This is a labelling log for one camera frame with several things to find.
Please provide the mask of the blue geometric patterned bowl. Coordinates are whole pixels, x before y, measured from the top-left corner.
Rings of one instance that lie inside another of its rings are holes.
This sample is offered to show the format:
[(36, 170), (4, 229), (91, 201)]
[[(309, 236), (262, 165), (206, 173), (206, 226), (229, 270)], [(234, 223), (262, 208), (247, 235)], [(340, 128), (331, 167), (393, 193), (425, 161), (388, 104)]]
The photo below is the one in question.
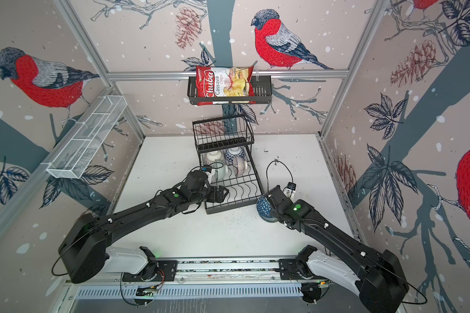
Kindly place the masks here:
[(271, 205), (269, 201), (264, 197), (261, 196), (256, 203), (256, 208), (259, 216), (261, 217), (262, 220), (266, 222), (277, 222), (278, 219), (271, 216)]

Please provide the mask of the maroon striped bowl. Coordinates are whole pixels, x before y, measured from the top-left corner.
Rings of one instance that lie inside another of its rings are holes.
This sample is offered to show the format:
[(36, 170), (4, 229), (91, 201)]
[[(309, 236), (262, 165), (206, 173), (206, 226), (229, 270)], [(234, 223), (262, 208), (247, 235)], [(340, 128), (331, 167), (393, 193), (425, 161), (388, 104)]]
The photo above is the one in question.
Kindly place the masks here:
[(244, 176), (249, 168), (248, 162), (241, 156), (235, 156), (232, 164), (236, 172), (236, 177)]

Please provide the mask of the white red dotted bowl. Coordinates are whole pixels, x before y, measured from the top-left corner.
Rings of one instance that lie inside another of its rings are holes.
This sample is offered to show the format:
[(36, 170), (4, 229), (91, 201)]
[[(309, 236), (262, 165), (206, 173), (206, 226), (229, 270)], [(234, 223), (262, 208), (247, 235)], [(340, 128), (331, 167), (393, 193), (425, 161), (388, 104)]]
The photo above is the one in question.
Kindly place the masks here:
[(211, 165), (213, 163), (225, 163), (225, 156), (222, 151), (210, 151), (203, 154), (204, 163)]

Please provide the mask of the orange and blue patterned bowl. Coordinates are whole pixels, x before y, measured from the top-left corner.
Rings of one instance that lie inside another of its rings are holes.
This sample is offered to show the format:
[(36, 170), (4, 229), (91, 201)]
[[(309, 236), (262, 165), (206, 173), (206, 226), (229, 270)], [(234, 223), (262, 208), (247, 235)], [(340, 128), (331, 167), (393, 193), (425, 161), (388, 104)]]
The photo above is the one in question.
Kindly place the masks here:
[(245, 159), (245, 152), (242, 146), (240, 147), (231, 147), (225, 151), (225, 158), (229, 162), (233, 162), (235, 157), (241, 157)]

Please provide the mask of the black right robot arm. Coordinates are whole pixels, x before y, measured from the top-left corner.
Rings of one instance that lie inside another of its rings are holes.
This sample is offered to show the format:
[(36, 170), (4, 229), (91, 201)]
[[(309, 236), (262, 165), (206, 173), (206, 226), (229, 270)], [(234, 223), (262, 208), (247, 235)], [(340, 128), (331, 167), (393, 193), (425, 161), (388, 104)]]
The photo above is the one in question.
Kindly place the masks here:
[(271, 216), (316, 240), (330, 256), (308, 245), (297, 256), (299, 275), (321, 276), (355, 294), (370, 312), (397, 312), (409, 291), (398, 257), (355, 240), (304, 200), (292, 201), (279, 186), (264, 194)]

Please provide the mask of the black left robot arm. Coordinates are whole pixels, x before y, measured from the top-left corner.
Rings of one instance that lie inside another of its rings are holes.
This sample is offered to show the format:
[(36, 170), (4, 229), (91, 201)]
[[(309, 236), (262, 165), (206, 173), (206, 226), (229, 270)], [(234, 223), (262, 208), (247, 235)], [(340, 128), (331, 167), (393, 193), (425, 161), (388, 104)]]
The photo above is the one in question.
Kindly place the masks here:
[(80, 216), (58, 249), (71, 282), (80, 284), (99, 274), (110, 259), (107, 248), (122, 237), (153, 222), (188, 214), (188, 208), (204, 202), (223, 203), (230, 191), (210, 184), (210, 172), (203, 168), (152, 199), (111, 215)]

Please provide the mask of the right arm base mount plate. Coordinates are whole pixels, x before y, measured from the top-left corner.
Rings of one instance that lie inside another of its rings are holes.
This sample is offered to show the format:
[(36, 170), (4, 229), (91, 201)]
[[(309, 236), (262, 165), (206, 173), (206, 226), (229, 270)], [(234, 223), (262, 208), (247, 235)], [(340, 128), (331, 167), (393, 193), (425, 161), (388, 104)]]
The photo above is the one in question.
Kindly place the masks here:
[(294, 258), (281, 258), (278, 260), (278, 269), (276, 270), (281, 280), (299, 280), (306, 282), (315, 282), (318, 284), (331, 284), (331, 280), (322, 276), (312, 274), (310, 278), (305, 278), (298, 272), (297, 263)]

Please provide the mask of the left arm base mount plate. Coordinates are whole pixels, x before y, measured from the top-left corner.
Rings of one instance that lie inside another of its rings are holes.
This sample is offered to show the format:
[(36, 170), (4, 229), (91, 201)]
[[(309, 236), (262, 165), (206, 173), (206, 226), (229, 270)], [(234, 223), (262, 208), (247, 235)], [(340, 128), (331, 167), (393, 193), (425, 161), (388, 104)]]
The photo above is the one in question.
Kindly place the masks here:
[(178, 268), (177, 260), (161, 260), (147, 264), (137, 274), (124, 273), (123, 282), (172, 282)]

